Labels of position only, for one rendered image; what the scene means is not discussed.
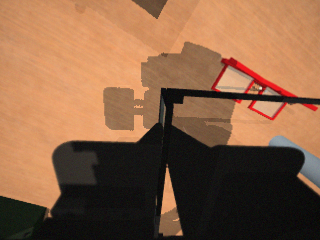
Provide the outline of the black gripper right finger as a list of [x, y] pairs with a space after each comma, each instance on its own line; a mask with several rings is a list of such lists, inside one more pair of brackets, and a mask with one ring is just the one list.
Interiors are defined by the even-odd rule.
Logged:
[[305, 163], [295, 147], [209, 147], [171, 125], [167, 165], [183, 236], [204, 236], [224, 177], [230, 172], [292, 172]]

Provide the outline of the red glasses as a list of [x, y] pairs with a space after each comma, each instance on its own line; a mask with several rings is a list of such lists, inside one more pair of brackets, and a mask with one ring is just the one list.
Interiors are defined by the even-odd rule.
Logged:
[[[221, 62], [225, 63], [225, 66], [211, 87], [211, 89], [215, 91], [247, 93], [253, 83], [256, 82], [263, 86], [259, 87], [260, 91], [257, 94], [296, 96], [295, 94], [263, 79], [233, 58], [223, 58]], [[275, 117], [286, 104], [287, 103], [285, 102], [252, 100], [247, 108], [274, 121]]]

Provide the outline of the black glasses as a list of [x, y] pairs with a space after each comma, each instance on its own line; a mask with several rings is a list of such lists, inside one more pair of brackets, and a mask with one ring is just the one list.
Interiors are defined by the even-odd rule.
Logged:
[[183, 236], [183, 235], [163, 235], [163, 233], [159, 234], [159, 226], [160, 226], [162, 200], [163, 200], [164, 185], [165, 185], [165, 176], [166, 176], [166, 168], [167, 168], [173, 109], [174, 109], [174, 104], [183, 104], [184, 96], [320, 105], [320, 99], [312, 99], [308, 97], [193, 90], [193, 89], [177, 89], [177, 88], [167, 88], [166, 90], [166, 88], [161, 88], [158, 123], [162, 123], [164, 131], [163, 131], [160, 171], [159, 171], [159, 180], [158, 180], [157, 200], [156, 200], [156, 208], [155, 208], [153, 237]]

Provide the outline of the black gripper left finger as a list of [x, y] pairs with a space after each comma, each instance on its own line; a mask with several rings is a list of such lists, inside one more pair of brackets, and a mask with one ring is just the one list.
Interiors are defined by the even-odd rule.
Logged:
[[163, 125], [156, 123], [137, 142], [65, 142], [51, 161], [60, 193], [68, 185], [135, 186], [145, 189], [145, 215], [153, 217], [157, 200]]

